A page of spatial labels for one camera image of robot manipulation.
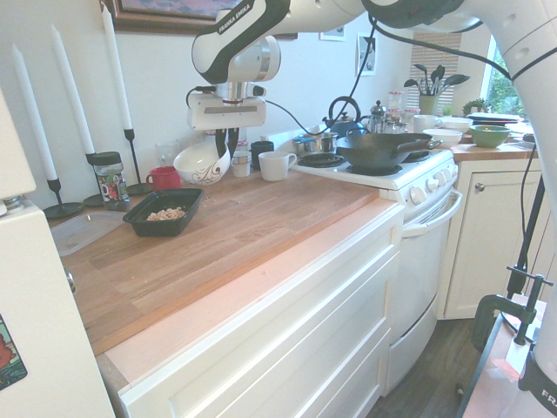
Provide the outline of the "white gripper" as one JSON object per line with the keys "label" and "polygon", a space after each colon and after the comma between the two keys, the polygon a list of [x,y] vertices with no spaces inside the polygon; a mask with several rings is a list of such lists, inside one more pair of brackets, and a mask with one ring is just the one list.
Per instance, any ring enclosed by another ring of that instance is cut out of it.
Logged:
{"label": "white gripper", "polygon": [[210,93],[192,94],[188,98],[188,125],[196,131],[215,131],[218,156],[227,153],[226,130],[228,129],[228,149],[236,151],[239,128],[261,126],[266,118],[266,104],[260,98],[244,98],[239,104],[226,104]]}

